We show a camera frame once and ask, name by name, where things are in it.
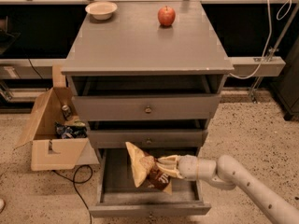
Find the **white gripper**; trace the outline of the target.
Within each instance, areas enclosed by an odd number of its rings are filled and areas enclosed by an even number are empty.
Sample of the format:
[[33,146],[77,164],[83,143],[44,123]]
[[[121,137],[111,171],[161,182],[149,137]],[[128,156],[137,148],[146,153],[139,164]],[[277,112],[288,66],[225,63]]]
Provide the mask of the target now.
[[178,178],[178,179],[184,178],[189,181],[195,181],[197,179],[198,159],[196,156],[185,155],[180,157],[179,155],[170,155],[170,156],[159,158],[158,162],[165,165],[178,164],[178,169],[173,167],[167,168],[166,166],[158,165],[159,169],[163,173],[171,177]]

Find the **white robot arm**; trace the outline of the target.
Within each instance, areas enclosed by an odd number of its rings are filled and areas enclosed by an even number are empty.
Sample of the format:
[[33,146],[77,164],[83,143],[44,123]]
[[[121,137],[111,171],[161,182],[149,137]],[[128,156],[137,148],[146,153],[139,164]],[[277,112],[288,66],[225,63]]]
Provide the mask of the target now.
[[240,162],[228,155],[217,161],[192,155],[161,157],[159,169],[174,178],[207,182],[211,187],[242,189],[272,224],[299,224],[299,210],[255,178]]

